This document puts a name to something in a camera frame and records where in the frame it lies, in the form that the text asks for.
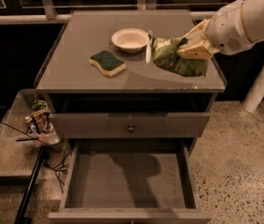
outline white bowl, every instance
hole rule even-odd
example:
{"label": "white bowl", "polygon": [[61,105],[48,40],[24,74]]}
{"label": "white bowl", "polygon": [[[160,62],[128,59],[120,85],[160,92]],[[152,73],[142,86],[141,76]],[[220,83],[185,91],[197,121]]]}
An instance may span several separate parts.
{"label": "white bowl", "polygon": [[112,35],[112,42],[127,53],[135,53],[148,44],[149,36],[141,29],[122,29]]}

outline plastic bin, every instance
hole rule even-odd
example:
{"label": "plastic bin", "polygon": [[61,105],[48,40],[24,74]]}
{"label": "plastic bin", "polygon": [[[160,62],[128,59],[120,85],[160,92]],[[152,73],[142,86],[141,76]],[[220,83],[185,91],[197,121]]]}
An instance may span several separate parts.
{"label": "plastic bin", "polygon": [[[29,138],[24,133],[27,133],[28,127],[25,123],[24,119],[26,116],[30,115],[32,110],[32,104],[35,99],[41,99],[38,97],[34,89],[30,90],[21,90],[17,93],[17,96],[12,104],[12,107],[7,112],[7,118],[4,121],[7,125],[15,128],[12,129],[6,125],[3,126],[1,132],[1,139],[7,141],[16,141],[19,138]],[[55,145],[60,142],[60,138],[56,134],[56,132],[52,133],[41,133],[39,134],[39,140],[48,144]],[[45,145],[44,143],[39,142],[37,140],[29,140],[29,141],[21,141],[17,142],[19,145],[25,148],[40,148]]]}

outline sponge's green scouring side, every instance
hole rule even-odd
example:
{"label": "sponge's green scouring side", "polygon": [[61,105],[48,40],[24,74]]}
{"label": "sponge's green scouring side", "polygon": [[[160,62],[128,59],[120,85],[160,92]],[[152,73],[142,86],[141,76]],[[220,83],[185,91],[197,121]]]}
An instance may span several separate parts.
{"label": "sponge's green scouring side", "polygon": [[95,65],[106,76],[112,77],[126,68],[125,62],[117,59],[110,51],[103,50],[90,57],[90,64]]}

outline concrete floor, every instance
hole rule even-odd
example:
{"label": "concrete floor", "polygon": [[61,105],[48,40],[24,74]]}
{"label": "concrete floor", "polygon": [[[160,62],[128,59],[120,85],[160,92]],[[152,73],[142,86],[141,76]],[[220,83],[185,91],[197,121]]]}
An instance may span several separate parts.
{"label": "concrete floor", "polygon": [[[0,147],[6,145],[0,141]],[[27,153],[12,155],[31,167]],[[211,224],[264,223],[264,102],[253,114],[239,102],[216,102],[190,161],[201,210],[213,216]],[[8,166],[0,169],[8,173]],[[17,172],[29,173],[29,168]],[[24,189],[0,187],[0,223],[14,222]],[[26,216],[34,223],[50,223],[48,214],[58,210],[61,196],[54,173],[43,167]]]}

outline drawer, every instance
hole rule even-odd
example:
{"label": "drawer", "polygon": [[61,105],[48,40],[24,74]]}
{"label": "drawer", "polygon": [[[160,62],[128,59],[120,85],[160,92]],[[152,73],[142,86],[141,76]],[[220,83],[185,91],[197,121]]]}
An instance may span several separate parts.
{"label": "drawer", "polygon": [[211,217],[200,210],[182,140],[85,139],[75,144],[59,212],[49,219],[204,224]]}
{"label": "drawer", "polygon": [[51,114],[58,135],[68,138],[200,137],[209,113]]}

